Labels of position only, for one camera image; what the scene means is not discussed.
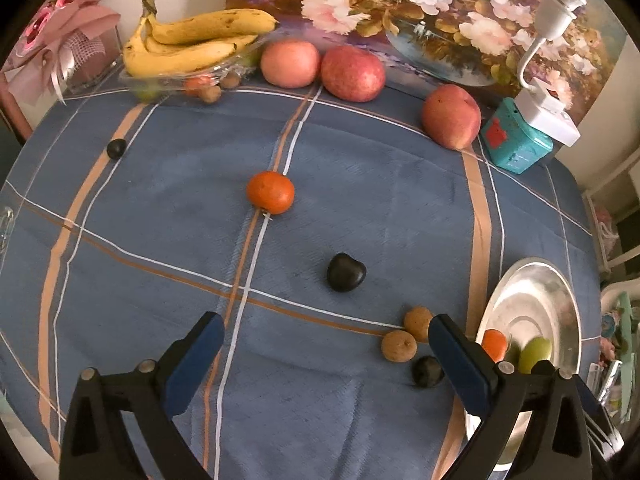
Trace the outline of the dark red apple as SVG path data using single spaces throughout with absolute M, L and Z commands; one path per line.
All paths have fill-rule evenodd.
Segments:
M 353 46 L 338 46 L 323 55 L 320 78 L 337 98 L 363 103 L 374 100 L 385 87 L 385 68 L 372 53 Z

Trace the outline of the green mango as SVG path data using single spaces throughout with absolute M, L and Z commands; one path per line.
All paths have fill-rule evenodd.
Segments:
M 551 340 L 541 336 L 535 337 L 521 350 L 518 358 L 518 371 L 522 374 L 530 374 L 538 362 L 549 361 L 551 355 Z

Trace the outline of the clear glass fruit tray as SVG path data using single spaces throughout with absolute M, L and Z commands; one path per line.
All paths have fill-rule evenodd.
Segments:
M 189 73 L 134 76 L 126 68 L 118 75 L 118 81 L 140 102 L 158 103 L 175 98 L 179 102 L 212 104 L 222 92 L 239 87 L 258 69 L 262 50 L 269 36 L 250 36 L 233 41 L 238 48 L 212 66 L 192 70 Z

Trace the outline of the dark plum near plate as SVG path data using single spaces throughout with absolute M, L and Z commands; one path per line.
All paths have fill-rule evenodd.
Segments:
M 413 383 L 419 388 L 433 388 L 445 377 L 444 370 L 434 356 L 422 356 L 412 364 Z

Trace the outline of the red apple near box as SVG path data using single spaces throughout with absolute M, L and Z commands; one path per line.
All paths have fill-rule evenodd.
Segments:
M 456 84 L 443 84 L 426 97 L 421 122 L 434 142 L 448 150 L 463 151 L 480 132 L 482 115 L 469 92 Z

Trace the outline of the silver metal plate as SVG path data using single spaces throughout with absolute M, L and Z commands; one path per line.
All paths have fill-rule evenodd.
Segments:
M 521 350 L 533 338 L 552 342 L 549 362 L 576 374 L 582 360 L 582 323 L 577 301 L 562 272 L 544 259 L 514 263 L 492 293 L 475 335 L 479 344 L 485 330 L 500 330 L 508 340 L 504 360 L 518 371 Z

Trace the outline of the blue plaid tablecloth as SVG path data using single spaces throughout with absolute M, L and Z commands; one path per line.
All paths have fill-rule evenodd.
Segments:
M 461 446 L 460 404 L 448 384 L 416 388 L 381 338 L 414 306 L 474 334 L 526 257 L 570 280 L 588 367 L 599 279 L 573 176 L 445 150 L 422 136 L 421 106 L 261 82 L 212 105 L 142 104 L 110 81 L 52 107 L 1 192 L 15 214 L 1 390 L 32 435 L 55 452 L 82 370 L 132 370 L 215 311 L 224 348 L 177 420 L 214 478 L 435 478 Z M 247 198 L 263 171 L 295 186 L 283 214 Z M 326 281 L 339 252 L 367 267 L 350 292 Z

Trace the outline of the small dark plum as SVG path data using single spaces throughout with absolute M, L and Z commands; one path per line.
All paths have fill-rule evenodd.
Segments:
M 108 142 L 106 147 L 107 157 L 111 160 L 119 160 L 125 155 L 127 149 L 127 141 L 123 138 L 118 138 Z

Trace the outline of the large orange tangerine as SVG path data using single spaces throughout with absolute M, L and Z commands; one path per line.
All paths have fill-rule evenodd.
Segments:
M 501 333 L 500 330 L 490 328 L 489 330 L 485 330 L 480 345 L 495 363 L 499 363 L 504 360 L 509 343 L 504 333 Z

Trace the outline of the floral painting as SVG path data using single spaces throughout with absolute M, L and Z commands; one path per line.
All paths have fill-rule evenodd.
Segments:
M 227 0 L 334 42 L 380 52 L 387 66 L 503 98 L 537 35 L 541 0 Z

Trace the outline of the yellow banana bunch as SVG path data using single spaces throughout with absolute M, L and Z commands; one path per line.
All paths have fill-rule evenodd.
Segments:
M 136 78 L 174 76 L 205 70 L 237 54 L 279 22 L 257 9 L 208 12 L 161 23 L 155 0 L 141 0 L 137 28 L 122 50 L 127 74 Z

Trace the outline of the dark plum middle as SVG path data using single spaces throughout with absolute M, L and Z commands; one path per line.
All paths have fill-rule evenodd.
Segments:
M 367 267 L 346 252 L 339 252 L 329 262 L 326 281 L 336 292 L 350 292 L 367 276 Z

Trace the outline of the pink flower bouquet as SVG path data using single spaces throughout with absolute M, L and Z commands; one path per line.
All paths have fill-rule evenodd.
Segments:
M 119 20 L 101 0 L 46 0 L 2 66 L 2 73 L 12 75 L 6 88 L 29 104 L 49 91 L 62 98 L 80 66 L 107 51 L 102 37 Z

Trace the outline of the brown kiwi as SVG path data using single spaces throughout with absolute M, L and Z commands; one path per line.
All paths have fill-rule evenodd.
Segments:
M 427 342 L 428 328 L 434 314 L 426 307 L 416 306 L 406 312 L 404 316 L 404 329 L 411 334 L 416 341 Z
M 416 338 L 405 330 L 392 330 L 381 340 L 384 359 L 393 363 L 411 361 L 418 351 Z

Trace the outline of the pale pink apple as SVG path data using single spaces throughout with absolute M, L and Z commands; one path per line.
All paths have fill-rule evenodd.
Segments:
M 273 86 L 297 89 L 307 87 L 317 79 L 320 63 L 321 54 L 309 41 L 282 39 L 265 47 L 260 70 Z

